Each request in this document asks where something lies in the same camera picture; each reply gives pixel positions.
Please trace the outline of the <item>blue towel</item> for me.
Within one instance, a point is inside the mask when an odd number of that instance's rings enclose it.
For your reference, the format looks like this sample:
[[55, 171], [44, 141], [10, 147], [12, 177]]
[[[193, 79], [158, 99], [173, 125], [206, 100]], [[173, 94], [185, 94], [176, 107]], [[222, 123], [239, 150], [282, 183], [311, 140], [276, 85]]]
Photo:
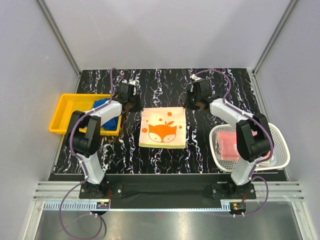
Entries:
[[[100, 99], [100, 100], [96, 100], [92, 107], [95, 109], [103, 104], [105, 104], [109, 99], [108, 98], [104, 98], [104, 99]], [[105, 130], [105, 131], [116, 131], [117, 130], [117, 126], [118, 126], [118, 121], [119, 121], [119, 117], [113, 117], [112, 119], [110, 119], [109, 121], [105, 122], [101, 127]]]

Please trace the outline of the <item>orange patterned towel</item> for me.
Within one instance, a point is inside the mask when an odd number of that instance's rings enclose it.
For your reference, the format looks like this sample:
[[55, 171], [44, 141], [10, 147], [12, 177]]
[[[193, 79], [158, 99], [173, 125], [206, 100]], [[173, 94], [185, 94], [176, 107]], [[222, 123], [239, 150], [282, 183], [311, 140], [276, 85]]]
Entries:
[[184, 149], [187, 142], [186, 110], [183, 107], [150, 107], [141, 112], [139, 146]]

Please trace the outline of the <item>pink white towel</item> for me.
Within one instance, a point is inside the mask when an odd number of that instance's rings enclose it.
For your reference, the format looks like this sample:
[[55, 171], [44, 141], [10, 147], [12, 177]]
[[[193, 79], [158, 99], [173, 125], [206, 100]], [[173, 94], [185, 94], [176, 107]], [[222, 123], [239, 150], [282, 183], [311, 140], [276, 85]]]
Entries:
[[237, 149], [235, 131], [218, 131], [216, 133], [217, 154], [222, 161], [237, 162], [240, 154]]

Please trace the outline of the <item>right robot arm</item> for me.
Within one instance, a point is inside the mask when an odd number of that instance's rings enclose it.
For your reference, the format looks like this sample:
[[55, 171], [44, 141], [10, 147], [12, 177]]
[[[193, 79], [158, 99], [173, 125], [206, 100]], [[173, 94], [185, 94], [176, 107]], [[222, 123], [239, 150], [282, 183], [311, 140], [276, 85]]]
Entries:
[[230, 197], [239, 198], [248, 188], [256, 165], [273, 155], [274, 142], [266, 116], [243, 111], [214, 95], [203, 78], [191, 81], [184, 108], [209, 111], [235, 129], [239, 159], [224, 190]]

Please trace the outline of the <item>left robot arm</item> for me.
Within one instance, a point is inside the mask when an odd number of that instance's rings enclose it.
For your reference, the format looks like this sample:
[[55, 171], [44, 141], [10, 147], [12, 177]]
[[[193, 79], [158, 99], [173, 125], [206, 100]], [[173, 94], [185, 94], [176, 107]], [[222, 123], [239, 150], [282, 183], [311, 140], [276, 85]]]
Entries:
[[97, 153], [102, 125], [123, 113], [142, 110], [138, 83], [133, 80], [122, 82], [117, 94], [111, 95], [105, 103], [85, 112], [75, 110], [71, 114], [64, 142], [82, 167], [84, 181], [81, 184], [95, 197], [103, 198], [108, 193]]

